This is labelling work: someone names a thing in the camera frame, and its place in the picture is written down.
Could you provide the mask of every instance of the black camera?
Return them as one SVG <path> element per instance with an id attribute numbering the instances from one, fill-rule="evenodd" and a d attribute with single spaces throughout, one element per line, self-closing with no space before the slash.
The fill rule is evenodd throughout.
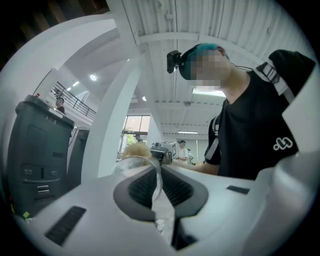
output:
<path id="1" fill-rule="evenodd" d="M 173 73 L 179 66 L 181 52 L 177 50 L 170 51 L 166 55 L 166 70 L 169 74 Z"/>

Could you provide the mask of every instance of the man in black shirt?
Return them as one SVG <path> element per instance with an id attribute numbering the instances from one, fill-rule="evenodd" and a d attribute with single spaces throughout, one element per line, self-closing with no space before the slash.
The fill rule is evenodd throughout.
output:
<path id="1" fill-rule="evenodd" d="M 209 126 L 204 165 L 187 168 L 254 180 L 260 170 L 295 154 L 298 147 L 282 113 L 314 66 L 297 51 L 276 50 L 267 62 L 246 72 L 216 44 L 198 44 L 187 51 L 179 64 L 182 77 L 218 87 L 226 96 Z"/>
<path id="2" fill-rule="evenodd" d="M 57 98 L 55 102 L 56 109 L 62 113 L 65 113 L 65 107 L 63 106 L 64 103 L 65 103 L 65 100 L 62 97 Z"/>

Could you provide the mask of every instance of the neck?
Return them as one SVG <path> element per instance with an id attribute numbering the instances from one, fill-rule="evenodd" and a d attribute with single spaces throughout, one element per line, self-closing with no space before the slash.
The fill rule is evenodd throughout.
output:
<path id="1" fill-rule="evenodd" d="M 229 104 L 234 103 L 240 95 L 247 89 L 250 82 L 250 76 L 247 72 L 236 67 L 232 67 L 229 78 L 221 90 L 226 96 Z"/>

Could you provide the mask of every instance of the recessed light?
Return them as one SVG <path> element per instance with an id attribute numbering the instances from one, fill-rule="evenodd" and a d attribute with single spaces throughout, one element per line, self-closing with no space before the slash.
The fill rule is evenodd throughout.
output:
<path id="1" fill-rule="evenodd" d="M 218 96 L 218 97 L 226 97 L 222 90 L 201 90 L 199 88 L 193 88 L 192 94 L 199 94 L 199 95 L 210 95 L 210 96 Z"/>
<path id="2" fill-rule="evenodd" d="M 92 81 L 96 81 L 96 80 L 97 80 L 97 77 L 96 77 L 94 74 L 91 74 L 91 75 L 90 75 L 90 79 L 91 79 Z"/>
<path id="3" fill-rule="evenodd" d="M 178 134 L 198 134 L 197 131 L 178 131 Z"/>

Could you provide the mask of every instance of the green sticker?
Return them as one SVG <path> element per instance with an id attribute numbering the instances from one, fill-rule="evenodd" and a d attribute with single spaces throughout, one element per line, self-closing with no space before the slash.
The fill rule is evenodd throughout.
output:
<path id="1" fill-rule="evenodd" d="M 26 218 L 28 218 L 29 215 L 30 215 L 29 212 L 26 211 L 26 212 L 23 214 L 23 217 L 26 219 Z"/>

